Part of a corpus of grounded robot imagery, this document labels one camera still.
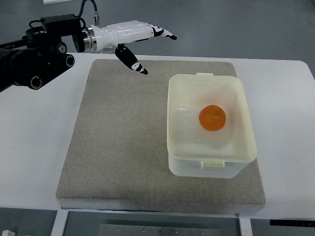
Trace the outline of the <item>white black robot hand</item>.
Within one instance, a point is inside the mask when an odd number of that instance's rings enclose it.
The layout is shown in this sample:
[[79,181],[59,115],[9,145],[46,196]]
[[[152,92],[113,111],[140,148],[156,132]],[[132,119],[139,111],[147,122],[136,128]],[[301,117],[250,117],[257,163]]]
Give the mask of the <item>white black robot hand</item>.
[[148,71],[141,65],[126,44],[148,40],[152,37],[177,37],[168,30],[137,20],[98,27],[90,25],[82,30],[84,46],[93,52],[101,52],[106,48],[115,47],[116,57],[129,69],[145,74]]

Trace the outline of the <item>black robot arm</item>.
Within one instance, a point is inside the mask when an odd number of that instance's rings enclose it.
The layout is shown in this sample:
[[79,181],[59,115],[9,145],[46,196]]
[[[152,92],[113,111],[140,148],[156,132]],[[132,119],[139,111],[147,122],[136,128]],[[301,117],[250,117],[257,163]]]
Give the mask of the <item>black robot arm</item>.
[[85,21],[74,14],[43,17],[22,39],[0,46],[0,89],[24,86],[37,90],[74,66],[62,37],[72,36],[77,52],[85,50]]

